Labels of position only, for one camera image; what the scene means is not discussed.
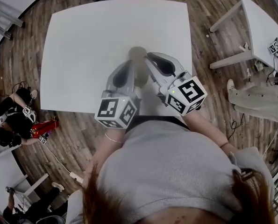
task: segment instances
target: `wooden floor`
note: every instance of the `wooden floor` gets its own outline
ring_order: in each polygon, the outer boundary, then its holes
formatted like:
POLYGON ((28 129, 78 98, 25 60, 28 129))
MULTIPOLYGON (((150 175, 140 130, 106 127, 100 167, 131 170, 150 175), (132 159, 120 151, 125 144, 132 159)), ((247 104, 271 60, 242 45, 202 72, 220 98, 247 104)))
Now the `wooden floor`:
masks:
MULTIPOLYGON (((209 64, 239 53, 238 46, 245 42, 249 43, 247 24, 243 13, 240 12, 216 33, 209 34, 208 29, 239 0, 175 1, 187 3, 193 64, 199 79, 209 93, 201 112, 222 132, 230 136, 231 122, 233 120, 239 122, 241 114, 234 111, 226 99, 226 82, 232 78, 238 88, 245 87, 248 85, 247 68, 252 74, 255 72, 251 68, 251 61, 217 70, 210 70, 209 64)), ((278 7, 273 0, 254 1, 278 23, 278 7)), ((40 0, 22 17, 26 27, 14 28, 13 41, 4 40, 0 47, 0 66, 5 71, 4 86, 7 94, 10 94, 13 85, 20 81, 27 81, 33 89, 40 90, 41 60, 51 15, 88 2, 92 1, 40 0)), ((34 107, 41 121, 57 115, 60 127, 52 133, 46 147, 38 143, 16 149, 15 154, 32 182, 44 173, 50 175, 48 181, 39 187, 39 191, 44 193, 50 189, 50 182, 59 182, 66 187, 66 193, 70 194, 77 190, 79 185, 57 163, 47 147, 69 171, 82 175, 100 143, 104 130, 94 121, 91 114, 40 110, 40 97, 36 99, 34 107)), ((237 129, 230 141, 238 148, 256 146, 263 154, 276 128, 277 124, 274 122, 245 116, 243 125, 237 129)), ((266 162, 268 163, 273 156, 269 149, 265 156, 266 162)), ((275 170, 276 165, 272 167, 268 164, 268 166, 271 171, 275 170)))

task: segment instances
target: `shoe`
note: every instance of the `shoe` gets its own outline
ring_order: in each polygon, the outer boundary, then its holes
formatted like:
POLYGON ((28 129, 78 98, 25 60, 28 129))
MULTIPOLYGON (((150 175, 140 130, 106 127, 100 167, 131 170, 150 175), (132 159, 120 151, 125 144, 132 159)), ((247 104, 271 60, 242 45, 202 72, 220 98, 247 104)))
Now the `shoe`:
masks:
POLYGON ((59 189, 60 192, 62 192, 62 191, 65 190, 65 188, 63 187, 63 185, 58 184, 58 183, 56 183, 56 182, 53 182, 51 185, 52 185, 52 187, 59 189))
POLYGON ((36 99, 36 97, 38 95, 38 91, 37 90, 32 90, 30 95, 31 95, 31 101, 30 101, 29 105, 31 105, 33 103, 33 100, 36 99))
POLYGON ((228 96, 229 96, 229 92, 230 92, 231 90, 236 90, 236 88, 235 88, 235 86, 234 86, 233 80, 232 80, 232 79, 229 79, 229 80, 227 81, 227 92, 228 92, 228 96))

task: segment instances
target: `person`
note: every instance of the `person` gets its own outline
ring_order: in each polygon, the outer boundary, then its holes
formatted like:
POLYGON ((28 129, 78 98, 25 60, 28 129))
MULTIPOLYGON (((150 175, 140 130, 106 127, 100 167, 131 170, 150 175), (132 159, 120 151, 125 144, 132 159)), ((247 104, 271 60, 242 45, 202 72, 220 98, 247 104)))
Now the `person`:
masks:
POLYGON ((1 146, 30 145, 38 141, 37 138, 31 138, 30 134, 35 115, 29 119, 23 113, 23 109, 32 103, 37 94, 37 90, 30 92, 22 87, 0 103, 1 146))
POLYGON ((236 111, 278 122, 278 85, 237 90, 233 80, 229 79, 227 91, 228 100, 236 111))
POLYGON ((274 183, 258 149, 236 149, 197 111, 182 118, 107 129, 66 223, 274 224, 274 183))
POLYGON ((14 209, 14 193, 9 192, 8 205, 3 211, 3 215, 0 215, 0 224, 18 224, 18 223, 36 223, 39 219, 50 216, 63 216, 67 212, 67 202, 56 210, 47 213, 47 209, 51 202, 58 196, 60 192, 64 190, 61 184, 52 183, 52 189, 38 202, 33 203, 26 213, 20 212, 19 214, 13 214, 14 209))

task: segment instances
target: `white desk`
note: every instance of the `white desk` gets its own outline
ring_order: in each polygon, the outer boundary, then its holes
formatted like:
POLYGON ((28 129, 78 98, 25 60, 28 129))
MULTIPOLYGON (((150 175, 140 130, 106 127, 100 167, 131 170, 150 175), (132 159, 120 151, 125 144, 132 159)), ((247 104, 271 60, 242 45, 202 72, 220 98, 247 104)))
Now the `white desk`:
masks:
MULTIPOLYGON (((226 21, 231 19, 242 7, 249 27, 251 50, 247 50, 235 56, 212 63, 210 64, 211 69, 216 69, 254 58, 274 68, 274 55, 270 53, 268 47, 276 39, 276 37, 278 37, 278 24, 253 1, 240 0, 210 28, 210 31, 215 32, 226 21)), ((275 71, 278 72, 277 58, 275 58, 275 71)))
MULTIPOLYGON (((109 0, 53 14, 43 52, 41 109, 95 113, 108 76, 137 46, 170 55, 192 73, 186 3, 109 0)), ((151 78, 139 92, 141 115, 179 115, 155 96, 151 78)))

